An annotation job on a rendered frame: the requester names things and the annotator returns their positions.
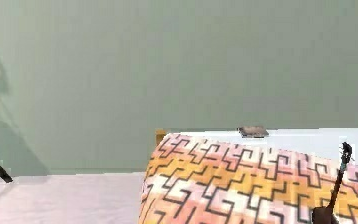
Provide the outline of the small grey flat book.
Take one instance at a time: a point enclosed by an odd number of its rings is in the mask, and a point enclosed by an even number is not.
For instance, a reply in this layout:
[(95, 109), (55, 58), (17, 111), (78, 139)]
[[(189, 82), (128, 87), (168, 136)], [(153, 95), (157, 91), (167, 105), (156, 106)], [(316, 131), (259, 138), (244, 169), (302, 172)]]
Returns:
[(264, 138), (269, 135), (263, 126), (242, 126), (237, 130), (243, 138)]

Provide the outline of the bed with patterned orange blanket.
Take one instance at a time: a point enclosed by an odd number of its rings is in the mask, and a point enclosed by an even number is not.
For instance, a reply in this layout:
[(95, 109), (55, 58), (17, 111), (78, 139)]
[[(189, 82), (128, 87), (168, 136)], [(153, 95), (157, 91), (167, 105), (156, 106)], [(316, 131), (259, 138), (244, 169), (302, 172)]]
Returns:
[(358, 224), (358, 128), (275, 129), (264, 138), (232, 131), (165, 131), (146, 168), (137, 224), (313, 224), (327, 206), (352, 146), (334, 207)]

